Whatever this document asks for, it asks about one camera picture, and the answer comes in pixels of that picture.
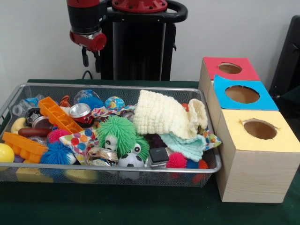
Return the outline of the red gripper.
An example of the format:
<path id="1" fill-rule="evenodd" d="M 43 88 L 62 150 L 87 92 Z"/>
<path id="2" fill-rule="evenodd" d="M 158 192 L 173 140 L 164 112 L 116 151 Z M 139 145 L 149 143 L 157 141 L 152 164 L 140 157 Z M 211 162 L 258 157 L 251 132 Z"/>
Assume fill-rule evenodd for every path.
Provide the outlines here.
<path id="1" fill-rule="evenodd" d="M 75 44 L 82 46 L 82 62 L 85 67 L 89 66 L 89 59 L 87 55 L 87 50 L 93 52 L 95 57 L 95 70 L 97 73 L 101 72 L 101 56 L 99 51 L 101 51 L 107 42 L 107 37 L 102 31 L 90 34 L 82 35 L 77 34 L 73 31 L 69 33 L 70 39 Z"/>

